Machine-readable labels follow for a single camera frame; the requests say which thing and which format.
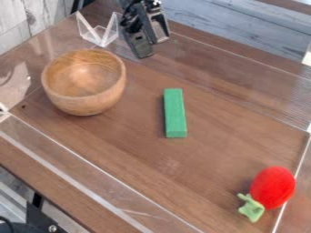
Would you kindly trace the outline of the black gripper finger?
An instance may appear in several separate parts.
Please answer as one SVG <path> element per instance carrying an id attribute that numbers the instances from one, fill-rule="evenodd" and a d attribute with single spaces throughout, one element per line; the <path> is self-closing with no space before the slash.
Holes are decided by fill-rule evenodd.
<path id="1" fill-rule="evenodd" d="M 132 13 L 124 13 L 120 21 L 122 33 L 134 55 L 143 59 L 155 54 L 148 33 L 148 19 Z"/>
<path id="2" fill-rule="evenodd" d="M 148 33 L 154 44 L 163 43 L 170 39 L 170 27 L 164 14 L 158 11 L 148 14 Z"/>

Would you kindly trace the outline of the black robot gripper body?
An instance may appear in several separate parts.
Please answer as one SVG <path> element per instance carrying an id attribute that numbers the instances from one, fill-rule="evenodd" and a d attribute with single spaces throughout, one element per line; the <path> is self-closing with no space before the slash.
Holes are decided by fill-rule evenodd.
<path id="1" fill-rule="evenodd" d="M 143 29 L 147 33 L 159 34 L 160 24 L 160 0 L 118 0 L 124 10 L 120 25 L 128 34 L 139 33 Z"/>

